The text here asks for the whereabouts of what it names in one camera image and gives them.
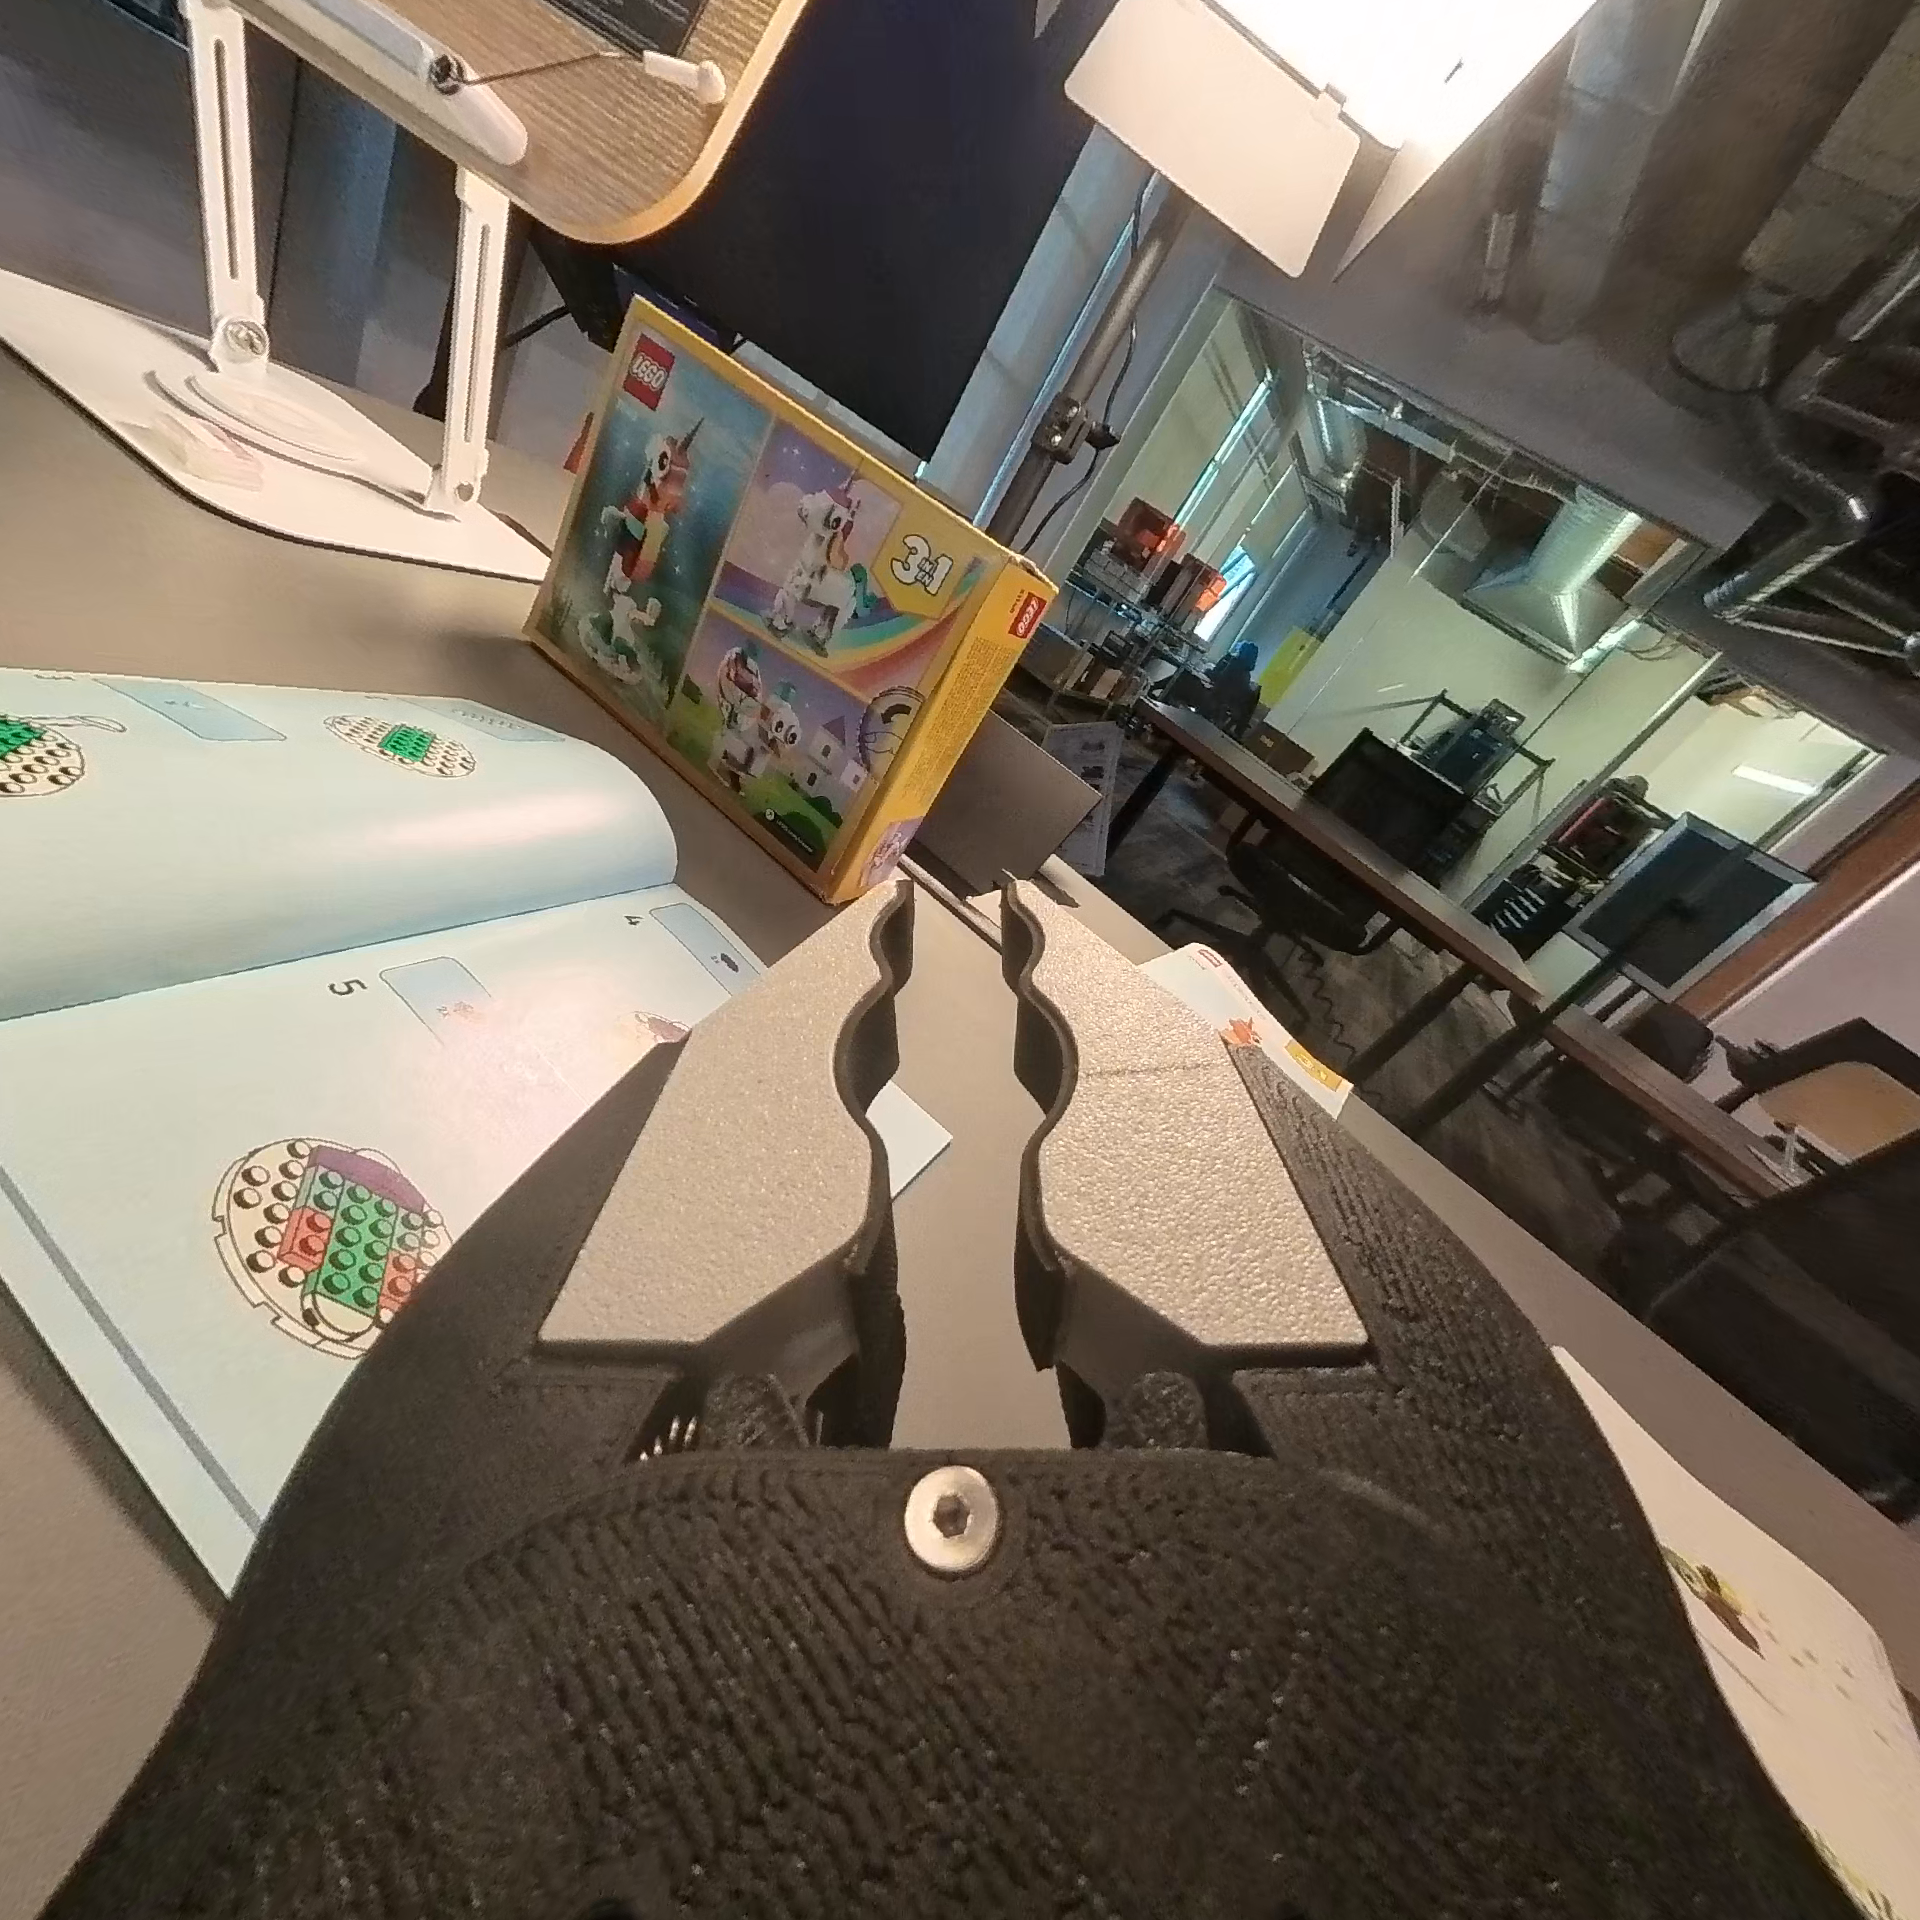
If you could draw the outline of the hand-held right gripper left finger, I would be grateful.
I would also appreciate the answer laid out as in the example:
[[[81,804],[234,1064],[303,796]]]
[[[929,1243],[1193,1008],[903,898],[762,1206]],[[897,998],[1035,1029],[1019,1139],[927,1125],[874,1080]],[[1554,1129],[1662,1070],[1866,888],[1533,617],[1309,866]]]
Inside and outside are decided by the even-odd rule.
[[[888,880],[701,1017],[548,1308],[576,1357],[901,1359],[891,1202],[913,1180]]]

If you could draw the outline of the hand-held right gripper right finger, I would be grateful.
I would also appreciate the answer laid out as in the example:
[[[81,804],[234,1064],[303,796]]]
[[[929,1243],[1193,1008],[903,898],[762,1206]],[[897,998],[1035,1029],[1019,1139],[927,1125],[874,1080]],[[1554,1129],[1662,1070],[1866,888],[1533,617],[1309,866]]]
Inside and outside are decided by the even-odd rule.
[[[999,892],[1021,1153],[1015,1308],[1056,1372],[1360,1357],[1366,1331],[1229,1043],[1029,880]]]

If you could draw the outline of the white instruction leaflet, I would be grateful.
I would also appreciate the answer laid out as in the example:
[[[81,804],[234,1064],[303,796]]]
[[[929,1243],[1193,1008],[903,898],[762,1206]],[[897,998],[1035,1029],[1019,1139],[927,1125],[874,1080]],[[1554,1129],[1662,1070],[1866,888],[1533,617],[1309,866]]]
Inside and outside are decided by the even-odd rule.
[[[1264,1053],[1307,1098],[1339,1117],[1352,1086],[1282,1023],[1213,947],[1188,943],[1139,964],[1229,1045]]]

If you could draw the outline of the black office chair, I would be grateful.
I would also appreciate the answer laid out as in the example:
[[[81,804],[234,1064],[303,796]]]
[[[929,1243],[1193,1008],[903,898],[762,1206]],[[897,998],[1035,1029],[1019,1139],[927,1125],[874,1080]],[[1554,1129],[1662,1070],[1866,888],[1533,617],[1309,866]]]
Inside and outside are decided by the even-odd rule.
[[[1235,894],[1254,917],[1239,947],[1260,968],[1278,966],[1268,957],[1274,939],[1362,957],[1403,929],[1403,921],[1327,853],[1258,815],[1239,821],[1229,837],[1227,864]]]

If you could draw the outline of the long wooden table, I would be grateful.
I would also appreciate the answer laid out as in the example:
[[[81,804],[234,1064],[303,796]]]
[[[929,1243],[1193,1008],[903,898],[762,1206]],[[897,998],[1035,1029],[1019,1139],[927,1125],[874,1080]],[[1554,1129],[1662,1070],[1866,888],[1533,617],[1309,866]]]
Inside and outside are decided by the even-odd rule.
[[[1405,1137],[1425,1139],[1480,1094],[1503,1064],[1541,1043],[1619,1094],[1660,1139],[1711,1168],[1741,1196],[1756,1202],[1788,1188],[1788,1170],[1762,1155],[1762,1141],[1752,1131],[1586,1009],[1586,992],[1597,978],[1613,974],[1611,962],[1599,962],[1566,992],[1546,996],[1505,937],[1378,849],[1327,804],[1309,800],[1211,721],[1156,700],[1139,702],[1137,713],[1158,749],[1113,815],[1111,849],[1139,823],[1176,766],[1192,762],[1246,813],[1329,856],[1392,921],[1452,957],[1454,970],[1346,1064],[1352,1086],[1368,1084],[1472,984],[1499,988],[1525,1008],[1527,1015],[1515,1027],[1472,1055],[1466,1066],[1401,1115],[1397,1127]]]

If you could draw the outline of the light blue instruction booklet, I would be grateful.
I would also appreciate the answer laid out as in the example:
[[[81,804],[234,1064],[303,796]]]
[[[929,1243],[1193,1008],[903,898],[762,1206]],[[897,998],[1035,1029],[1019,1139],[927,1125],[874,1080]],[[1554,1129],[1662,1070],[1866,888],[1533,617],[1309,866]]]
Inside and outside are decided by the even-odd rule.
[[[621,760],[460,698],[3,670],[3,1286],[221,1596],[350,1368],[748,990]]]

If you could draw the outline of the yellow unicorn toy box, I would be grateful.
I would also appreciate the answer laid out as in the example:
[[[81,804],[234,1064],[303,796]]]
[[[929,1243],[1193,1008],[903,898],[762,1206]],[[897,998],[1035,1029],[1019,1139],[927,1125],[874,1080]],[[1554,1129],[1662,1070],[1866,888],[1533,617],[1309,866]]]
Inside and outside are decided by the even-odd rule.
[[[635,298],[527,641],[823,902],[895,874],[1054,584]]]

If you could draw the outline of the grey computer monitor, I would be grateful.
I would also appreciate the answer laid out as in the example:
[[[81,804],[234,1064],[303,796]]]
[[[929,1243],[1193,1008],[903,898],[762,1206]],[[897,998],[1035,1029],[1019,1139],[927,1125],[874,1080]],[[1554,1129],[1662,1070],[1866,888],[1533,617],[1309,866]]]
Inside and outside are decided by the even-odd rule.
[[[1686,811],[1625,860],[1562,937],[1609,976],[1676,1002],[1811,884],[1768,851]]]

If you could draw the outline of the white paper sheet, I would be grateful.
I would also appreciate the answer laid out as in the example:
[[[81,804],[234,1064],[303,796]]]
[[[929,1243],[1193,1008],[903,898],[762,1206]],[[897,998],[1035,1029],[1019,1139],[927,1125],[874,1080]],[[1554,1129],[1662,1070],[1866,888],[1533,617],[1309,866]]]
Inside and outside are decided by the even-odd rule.
[[[1639,1500],[1715,1684],[1858,1916],[1917,1914],[1917,1735],[1884,1645],[1817,1572],[1554,1361]]]

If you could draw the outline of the black tripod stand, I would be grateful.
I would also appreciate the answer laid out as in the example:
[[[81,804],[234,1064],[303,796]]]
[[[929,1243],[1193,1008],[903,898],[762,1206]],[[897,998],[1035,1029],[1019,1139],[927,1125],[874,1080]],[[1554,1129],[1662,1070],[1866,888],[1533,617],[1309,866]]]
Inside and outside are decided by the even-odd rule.
[[[1099,452],[1115,443],[1109,425],[1111,400],[1099,400],[1099,380],[1107,378],[1109,396],[1117,396],[1131,366],[1139,305],[1178,237],[1184,221],[1180,207],[1178,192],[1162,186],[1158,172],[1148,170],[1125,227],[1121,272],[1093,301],[1090,331],[1046,398],[1027,451],[986,521],[988,535],[1001,547],[1027,549],[1023,529],[1056,470],[1070,466],[1086,449]]]

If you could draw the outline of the white tablet stand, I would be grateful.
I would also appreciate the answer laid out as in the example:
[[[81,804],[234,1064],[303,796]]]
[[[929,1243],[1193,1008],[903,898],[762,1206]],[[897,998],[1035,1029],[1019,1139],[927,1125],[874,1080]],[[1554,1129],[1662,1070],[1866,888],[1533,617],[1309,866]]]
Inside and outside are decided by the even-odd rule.
[[[282,539],[533,584],[544,551],[482,500],[527,135],[397,3],[178,3],[201,325],[3,270],[3,349],[201,507]],[[352,396],[401,115],[454,135],[442,413],[419,452]]]

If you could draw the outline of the round wooden tabletop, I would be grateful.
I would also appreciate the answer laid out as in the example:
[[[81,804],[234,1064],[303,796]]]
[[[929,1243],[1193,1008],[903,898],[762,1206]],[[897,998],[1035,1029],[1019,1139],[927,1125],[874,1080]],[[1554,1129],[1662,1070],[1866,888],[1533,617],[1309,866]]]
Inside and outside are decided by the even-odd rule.
[[[236,15],[540,225],[633,241],[682,217],[803,1],[238,1]]]

